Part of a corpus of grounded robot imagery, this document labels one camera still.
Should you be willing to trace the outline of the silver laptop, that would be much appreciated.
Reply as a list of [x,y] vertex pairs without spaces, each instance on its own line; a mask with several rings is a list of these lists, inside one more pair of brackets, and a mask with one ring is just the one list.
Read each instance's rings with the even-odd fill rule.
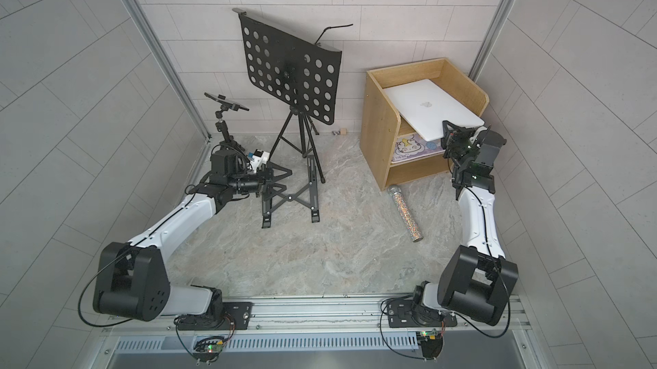
[[484,125],[478,115],[428,79],[385,88],[384,92],[425,141],[443,138],[444,121],[468,129]]

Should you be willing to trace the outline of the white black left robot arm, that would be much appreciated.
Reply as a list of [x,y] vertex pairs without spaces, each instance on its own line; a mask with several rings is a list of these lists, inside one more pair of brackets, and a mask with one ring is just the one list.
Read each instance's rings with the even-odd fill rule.
[[267,200],[280,181],[292,175],[271,163],[268,153],[245,155],[236,148],[210,156],[210,171],[186,190],[186,198],[151,228],[128,242],[111,242],[100,254],[99,270],[89,282],[98,314],[152,321],[173,316],[182,331],[235,328],[222,292],[205,286],[174,286],[166,262],[176,249],[230,202],[256,194]]

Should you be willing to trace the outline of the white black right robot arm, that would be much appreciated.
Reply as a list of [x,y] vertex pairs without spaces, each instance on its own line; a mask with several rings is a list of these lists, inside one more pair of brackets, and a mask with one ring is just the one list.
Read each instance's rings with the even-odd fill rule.
[[442,123],[443,156],[459,204],[463,242],[440,280],[423,282],[410,295],[381,305],[392,328],[444,327],[462,318],[496,326],[510,317],[510,296],[518,281],[517,266],[507,260],[494,221],[494,161],[506,139],[484,126]]

